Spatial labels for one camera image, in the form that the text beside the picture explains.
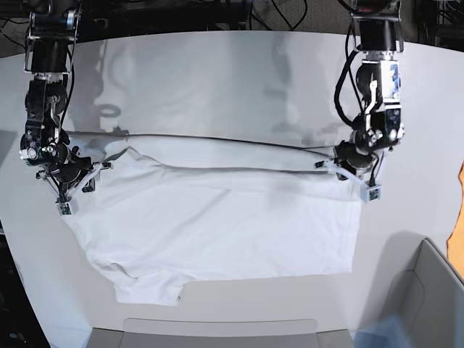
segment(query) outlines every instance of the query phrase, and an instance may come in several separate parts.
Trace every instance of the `white surface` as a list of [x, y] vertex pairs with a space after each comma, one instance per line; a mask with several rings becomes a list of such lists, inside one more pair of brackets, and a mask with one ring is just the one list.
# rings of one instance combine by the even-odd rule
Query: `white surface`
[[[98, 191], [77, 191], [78, 208], [64, 217], [88, 261], [115, 284], [118, 302], [177, 305], [193, 281], [351, 272], [361, 211], [356, 185], [283, 165], [289, 152], [308, 166], [324, 156], [152, 138], [108, 144], [107, 156], [123, 152], [114, 169], [100, 172]], [[173, 142], [180, 151], [170, 149]], [[267, 159], [256, 158], [257, 146]], [[222, 156], [192, 163], [195, 151]], [[256, 168], [256, 160], [292, 173]]]
[[[187, 33], [121, 38], [104, 47], [95, 42], [78, 48], [68, 129], [118, 125], [131, 134], [164, 131], [286, 144], [335, 144], [339, 131], [348, 133], [333, 106], [344, 64], [343, 36]], [[116, 303], [112, 284], [87, 263], [49, 204], [51, 196], [36, 182], [35, 168], [21, 163], [17, 150], [30, 76], [22, 73], [22, 57], [1, 59], [0, 129], [17, 137], [0, 140], [0, 151], [9, 149], [0, 167], [2, 196], [9, 197], [0, 201], [0, 217], [40, 322], [47, 328], [90, 330], [122, 329], [126, 318], [313, 318], [319, 331], [372, 323], [422, 235], [445, 249], [462, 198], [457, 174], [464, 158], [464, 54], [407, 44], [399, 60], [406, 135], [389, 154], [382, 201], [362, 209], [352, 273], [192, 283], [181, 306], [157, 307]], [[341, 102], [355, 116], [348, 83]], [[120, 116], [102, 117], [102, 104], [114, 104]], [[47, 328], [49, 339], [57, 340]]]

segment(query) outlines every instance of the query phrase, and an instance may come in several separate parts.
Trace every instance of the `cable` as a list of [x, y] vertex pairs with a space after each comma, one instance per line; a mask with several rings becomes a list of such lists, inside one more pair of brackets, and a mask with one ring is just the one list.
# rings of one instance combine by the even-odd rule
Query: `cable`
[[384, 163], [384, 157], [385, 157], [385, 156], [386, 156], [386, 155], [385, 155], [385, 151], [382, 151], [382, 158], [380, 159], [380, 165], [378, 166], [378, 170], [377, 170], [375, 179], [377, 179], [378, 174], [379, 174], [380, 171], [382, 170], [382, 163]]
[[376, 169], [377, 169], [377, 166], [378, 166], [378, 163], [380, 162], [380, 158], [378, 158], [378, 155], [373, 152], [372, 155], [377, 159], [375, 165], [374, 165], [374, 168], [372, 168], [372, 172], [370, 172], [370, 180], [369, 180], [369, 186], [375, 186], [376, 185], [376, 176], [375, 176], [375, 172], [376, 172]]
[[[95, 132], [68, 132], [70, 135], [78, 134], [80, 136], [108, 136], [106, 133], [95, 133]], [[292, 146], [292, 145], [284, 145], [284, 144], [274, 144], [274, 143], [265, 143], [263, 141], [251, 141], [251, 140], [241, 140], [241, 139], [231, 139], [231, 138], [219, 138], [216, 136], [186, 136], [186, 135], [175, 135], [175, 134], [160, 134], [160, 133], [146, 133], [146, 134], [131, 134], [129, 136], [117, 136], [120, 138], [127, 138], [127, 137], [164, 137], [164, 138], [188, 138], [188, 139], [207, 139], [207, 140], [214, 140], [214, 141], [228, 141], [234, 143], [241, 143], [241, 144], [251, 144], [251, 145], [263, 145], [263, 146], [271, 146], [271, 147], [278, 147], [282, 149], [290, 149], [290, 150], [300, 150], [306, 151], [312, 149], [329, 149], [331, 147], [335, 147], [336, 145], [325, 145], [325, 146], [311, 146], [311, 147], [300, 147], [300, 146]]]
[[464, 15], [464, 11], [462, 9], [459, 9], [455, 6], [457, 6], [456, 4], [453, 3], [453, 1], [447, 1], [446, 5], [453, 11], [453, 12], [457, 12], [458, 14], [460, 15]]
[[26, 46], [24, 46], [23, 44], [21, 44], [21, 43], [19, 43], [19, 42], [16, 42], [16, 41], [13, 40], [12, 38], [8, 37], [8, 35], [5, 34], [5, 33], [1, 33], [1, 34], [2, 34], [2, 35], [5, 37], [5, 39], [7, 39], [8, 41], [10, 41], [10, 42], [12, 42], [12, 43], [14, 43], [14, 44], [16, 44], [16, 45], [18, 45], [18, 46], [21, 46], [24, 50], [26, 50]]
[[266, 23], [264, 23], [262, 20], [260, 20], [258, 17], [256, 17], [253, 13], [252, 13], [252, 18], [254, 20], [256, 20], [259, 24], [261, 24], [264, 28], [266, 28], [266, 30], [269, 30], [269, 31], [273, 31], [269, 25], [267, 25]]
[[376, 10], [376, 11], [371, 11], [371, 12], [361, 12], [361, 11], [358, 11], [356, 9], [353, 9], [350, 5], [348, 5], [345, 1], [343, 0], [337, 0], [339, 2], [340, 5], [342, 5], [347, 11], [351, 12], [352, 14], [354, 15], [357, 15], [357, 16], [375, 16], [375, 15], [378, 15], [380, 12], [384, 11], [385, 9], [387, 9], [393, 1], [396, 1], [396, 0], [385, 0], [384, 1], [384, 6], [379, 9], [379, 10]]
[[3, 17], [0, 17], [0, 20], [6, 20], [7, 22], [11, 22], [11, 23], [14, 23], [14, 24], [28, 24], [29, 21], [27, 22], [16, 22], [15, 20], [11, 20], [9, 18], [3, 18]]
[[[352, 31], [353, 31], [353, 26], [352, 26], [352, 23], [350, 23], [349, 27], [348, 27], [347, 39], [345, 40], [345, 57], [346, 57], [346, 60], [348, 60], [349, 35], [351, 34]], [[361, 103], [360, 94], [359, 94], [359, 91], [357, 90], [355, 79], [353, 78], [353, 72], [351, 71], [351, 67], [349, 67], [348, 73], [349, 73], [349, 79], [351, 80], [351, 84], [353, 86], [353, 91], [356, 94], [357, 103], [360, 105], [360, 111], [363, 112], [363, 104]]]
[[53, 183], [55, 184], [55, 186], [56, 186], [57, 189], [58, 189], [59, 199], [60, 199], [61, 201], [63, 201], [63, 202], [66, 202], [65, 193], [64, 193], [63, 190], [61, 189], [61, 186], [58, 184], [57, 179], [55, 179], [54, 176], [51, 174], [51, 171], [50, 171], [50, 170], [49, 170], [49, 175], [50, 175], [51, 180], [53, 181]]
[[341, 87], [343, 87], [343, 82], [345, 81], [345, 78], [347, 77], [349, 67], [351, 67], [351, 64], [353, 63], [353, 60], [355, 60], [357, 53], [358, 51], [353, 50], [351, 54], [348, 56], [348, 59], [346, 60], [345, 65], [343, 66], [343, 70], [341, 71], [339, 82], [337, 82], [336, 84], [335, 95], [333, 96], [333, 101], [335, 103], [335, 108], [336, 108], [337, 113], [339, 114], [339, 117], [346, 125], [348, 125], [351, 128], [353, 128], [353, 122], [349, 120], [348, 117], [344, 114], [343, 108], [340, 105], [340, 92], [341, 92]]
[[302, 17], [299, 19], [299, 21], [295, 24], [295, 26], [290, 31], [294, 31], [295, 29], [297, 29], [298, 26], [300, 24], [302, 24], [303, 20], [305, 20], [305, 18], [306, 18], [306, 15], [307, 15], [307, 0], [303, 0], [303, 1], [304, 1], [304, 13], [303, 13]]
[[451, 23], [454, 23], [455, 21], [448, 15], [446, 11], [438, 11], [438, 15], [442, 16], [444, 19], [449, 20]]
[[65, 121], [65, 116], [66, 116], [66, 111], [67, 111], [67, 108], [70, 106], [70, 100], [71, 100], [71, 96], [73, 96], [73, 90], [74, 90], [74, 80], [75, 80], [75, 73], [74, 73], [74, 62], [72, 61], [72, 57], [71, 57], [71, 52], [70, 52], [70, 49], [66, 49], [67, 50], [67, 55], [68, 57], [70, 58], [70, 63], [71, 63], [71, 88], [70, 88], [70, 92], [69, 94], [67, 95], [67, 100], [66, 100], [66, 105], [65, 105], [65, 109], [63, 110], [63, 115], [61, 116], [61, 126], [63, 126], [64, 124], [64, 121]]
[[275, 0], [270, 0], [270, 2], [273, 3], [273, 6], [274, 6], [275, 10], [276, 10], [276, 11], [279, 13], [279, 15], [282, 17], [283, 21], [284, 21], [285, 23], [287, 23], [287, 25], [289, 26], [289, 29], [292, 30], [293, 27], [291, 26], [289, 20], [287, 20], [286, 17], [283, 15], [281, 9], [278, 8], [278, 6], [277, 6], [277, 4], [276, 4], [276, 1], [275, 1]]

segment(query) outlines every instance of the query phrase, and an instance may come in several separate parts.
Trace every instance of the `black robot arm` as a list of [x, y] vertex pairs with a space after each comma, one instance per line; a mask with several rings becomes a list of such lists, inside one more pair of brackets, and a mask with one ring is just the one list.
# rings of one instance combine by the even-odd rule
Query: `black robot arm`
[[[361, 186], [361, 198], [369, 202], [381, 196], [381, 187], [376, 183], [379, 162], [385, 151], [391, 151], [405, 134], [399, 102], [399, 64], [395, 59], [395, 54], [404, 48], [399, 20], [401, 4], [400, 0], [358, 0], [353, 1], [357, 3], [353, 8], [343, 0], [339, 2], [351, 12], [350, 30], [355, 46], [336, 84], [334, 103], [352, 134], [348, 141], [335, 147], [333, 159], [319, 162], [316, 167], [334, 170], [340, 180], [356, 181]], [[361, 113], [351, 120], [345, 115], [339, 98], [351, 64], [359, 53], [365, 55], [356, 74], [355, 86], [362, 97]], [[366, 173], [370, 173], [370, 179], [364, 182]]]
[[[79, 157], [78, 147], [69, 148], [70, 139], [62, 128], [70, 98], [67, 58], [72, 67], [80, 0], [30, 0], [29, 7], [25, 71], [33, 79], [25, 97], [28, 116], [20, 153], [28, 165], [41, 167], [37, 178], [55, 186], [59, 212], [69, 215], [70, 193], [95, 169], [90, 157]], [[93, 191], [94, 179], [82, 189]]]

